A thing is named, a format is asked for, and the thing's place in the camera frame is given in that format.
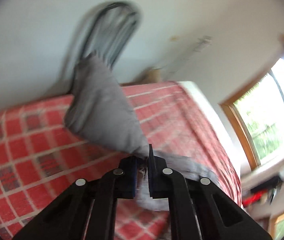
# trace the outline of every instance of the white mattress edge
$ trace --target white mattress edge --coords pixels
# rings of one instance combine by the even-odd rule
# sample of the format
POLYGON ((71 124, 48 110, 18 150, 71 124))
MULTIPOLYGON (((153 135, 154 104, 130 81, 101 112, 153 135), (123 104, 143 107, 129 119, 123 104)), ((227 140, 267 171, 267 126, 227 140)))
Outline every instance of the white mattress edge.
POLYGON ((236 155, 236 149, 232 143, 232 140, 227 133, 224 125, 222 124, 219 116, 205 97, 205 95, 202 93, 202 91, 199 89, 199 87, 192 81, 180 81, 178 82, 185 91, 188 93, 188 95, 193 98, 193 100, 197 103, 201 111, 205 114, 208 121, 211 123, 216 136, 218 137, 221 145, 223 146, 224 150, 226 151, 236 173, 237 176, 240 178, 240 160, 238 159, 236 155))

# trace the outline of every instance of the red plaid blanket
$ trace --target red plaid blanket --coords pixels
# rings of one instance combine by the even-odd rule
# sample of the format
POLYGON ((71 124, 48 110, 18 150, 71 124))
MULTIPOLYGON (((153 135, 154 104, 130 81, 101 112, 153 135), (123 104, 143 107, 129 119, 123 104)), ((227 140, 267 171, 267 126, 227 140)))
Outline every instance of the red plaid blanket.
MULTIPOLYGON (((153 148, 192 157, 218 176, 241 205, 240 181, 205 115, 173 82, 124 87, 153 148)), ((126 156, 88 144, 63 127, 72 96, 0 113, 0 236, 11 239, 78 178, 94 180, 126 156)), ((151 212, 119 200, 115 239, 156 239, 167 212, 151 212)))

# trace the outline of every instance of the white wall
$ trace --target white wall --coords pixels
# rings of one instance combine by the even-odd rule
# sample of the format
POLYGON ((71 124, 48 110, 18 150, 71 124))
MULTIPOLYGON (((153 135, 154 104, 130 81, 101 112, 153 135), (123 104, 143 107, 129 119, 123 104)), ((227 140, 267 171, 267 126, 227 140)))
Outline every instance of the white wall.
MULTIPOLYGON (((116 0, 0 0, 0 109, 66 92, 68 82, 59 75, 78 44, 74 37, 82 37, 85 19, 108 1, 116 0)), ((140 7, 143 20, 115 66, 119 82, 132 81, 196 41, 189 34, 215 20, 233 0, 129 1, 140 7), (174 35, 178 41, 170 42, 174 35)))
POLYGON ((174 80, 192 80, 220 116, 242 160, 241 173, 250 171, 246 156, 229 121, 218 105, 252 79, 281 49, 284 0, 238 0, 218 20, 198 31, 213 44, 194 53, 174 80))

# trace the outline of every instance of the mattress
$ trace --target mattress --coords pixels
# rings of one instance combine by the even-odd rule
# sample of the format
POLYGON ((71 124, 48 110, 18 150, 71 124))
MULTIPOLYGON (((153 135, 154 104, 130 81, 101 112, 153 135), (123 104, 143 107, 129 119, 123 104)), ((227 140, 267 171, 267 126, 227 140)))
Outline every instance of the mattress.
MULTIPOLYGON (((217 175, 221 189, 241 205, 236 163, 230 161, 231 151, 220 139, 225 133, 220 133, 217 116, 194 87, 162 82, 123 87, 123 92, 155 150, 188 156, 206 166, 217 175)), ((0 112, 0 236, 4 240, 12 239, 76 179, 99 179, 127 156, 89 144, 65 129, 63 117, 71 101, 71 95, 64 95, 0 112)), ((120 199, 115 239, 157 239, 167 218, 168 212, 144 210, 134 200, 120 199)))
POLYGON ((199 108, 205 114, 208 121, 211 123, 216 133, 216 136, 218 137, 223 148, 225 149, 238 177, 240 178, 240 170, 241 170, 240 160, 236 155, 236 149, 232 143, 229 134, 227 133, 225 127, 223 126, 219 116, 217 115, 217 113, 215 112, 215 110, 207 100, 207 98, 204 96, 202 91, 194 82, 180 81, 178 82, 178 84, 180 84, 188 93, 188 95, 193 98, 193 100, 197 103, 199 108))

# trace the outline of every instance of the gray fabric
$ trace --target gray fabric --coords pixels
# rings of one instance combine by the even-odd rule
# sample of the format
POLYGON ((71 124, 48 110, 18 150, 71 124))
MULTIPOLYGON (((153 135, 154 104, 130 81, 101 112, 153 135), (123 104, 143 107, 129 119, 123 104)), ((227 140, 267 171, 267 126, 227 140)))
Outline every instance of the gray fabric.
MULTIPOLYGON (((185 178, 199 181, 203 177, 209 178, 218 187, 220 183, 214 172, 202 164, 196 163, 190 157, 154 151, 154 155, 164 158, 169 168, 180 172, 185 178)), ((135 200, 140 207, 153 211, 169 211, 167 198, 153 199, 150 197, 147 173, 139 181, 135 200)))
POLYGON ((75 67, 73 102, 65 125, 76 135, 110 150, 149 155, 132 106, 102 60, 90 54, 75 67))

